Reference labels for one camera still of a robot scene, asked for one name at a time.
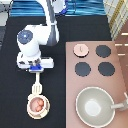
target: bowl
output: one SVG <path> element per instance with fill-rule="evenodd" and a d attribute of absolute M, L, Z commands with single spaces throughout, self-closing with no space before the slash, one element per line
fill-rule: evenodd
<path fill-rule="evenodd" d="M 76 98 L 76 112 L 88 126 L 105 127 L 115 116 L 112 97 L 99 87 L 87 87 Z"/>
<path fill-rule="evenodd" d="M 38 104 L 39 100 L 43 100 L 44 104 L 42 106 L 42 109 L 37 112 L 36 107 L 39 106 Z M 28 104 L 27 104 L 27 112 L 29 116 L 31 116 L 34 119 L 41 119 L 45 117 L 49 112 L 49 108 L 50 108 L 50 103 L 48 99 L 43 95 L 34 96 L 28 101 Z"/>

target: black round pad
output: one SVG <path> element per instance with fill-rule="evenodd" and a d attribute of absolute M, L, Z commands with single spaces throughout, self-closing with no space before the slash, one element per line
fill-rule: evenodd
<path fill-rule="evenodd" d="M 102 58 L 106 58 L 111 54 L 111 49 L 106 45 L 99 45 L 96 48 L 96 54 Z"/>
<path fill-rule="evenodd" d="M 90 71 L 91 71 L 91 68 L 89 64 L 87 64 L 86 62 L 79 62 L 75 66 L 75 72 L 79 76 L 82 76 L 82 77 L 87 76 L 89 75 Z"/>
<path fill-rule="evenodd" d="M 115 72 L 114 66 L 109 62 L 100 63 L 98 70 L 103 76 L 112 76 Z"/>

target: white cup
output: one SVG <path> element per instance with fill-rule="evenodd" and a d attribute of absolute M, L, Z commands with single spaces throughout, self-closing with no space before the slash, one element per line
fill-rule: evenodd
<path fill-rule="evenodd" d="M 44 105 L 42 106 L 42 110 L 39 112 L 36 111 L 36 107 L 38 106 L 38 100 L 43 100 Z M 34 119 L 41 119 L 45 117 L 50 109 L 50 103 L 48 99 L 43 95 L 32 95 L 31 98 L 28 98 L 27 104 L 27 112 L 30 117 Z"/>

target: black table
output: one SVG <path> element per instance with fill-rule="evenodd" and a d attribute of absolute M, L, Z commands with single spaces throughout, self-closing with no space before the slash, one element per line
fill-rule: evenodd
<path fill-rule="evenodd" d="M 28 116 L 27 97 L 35 74 L 16 70 L 19 48 L 16 36 L 27 24 L 43 24 L 45 17 L 10 17 L 0 51 L 0 127 L 66 128 L 65 42 L 110 41 L 107 16 L 60 17 L 57 19 L 60 41 L 54 47 L 40 46 L 42 56 L 52 57 L 55 67 L 41 74 L 43 95 L 51 104 L 49 114 L 34 120 Z"/>

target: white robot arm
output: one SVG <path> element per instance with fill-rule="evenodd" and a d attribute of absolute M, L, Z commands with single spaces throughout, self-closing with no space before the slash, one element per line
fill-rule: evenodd
<path fill-rule="evenodd" d="M 53 68 L 52 58 L 41 58 L 39 45 L 54 46 L 59 41 L 59 31 L 51 0 L 37 0 L 44 8 L 47 26 L 27 25 L 17 35 L 20 51 L 17 65 L 21 69 L 30 69 L 40 65 L 43 68 Z"/>

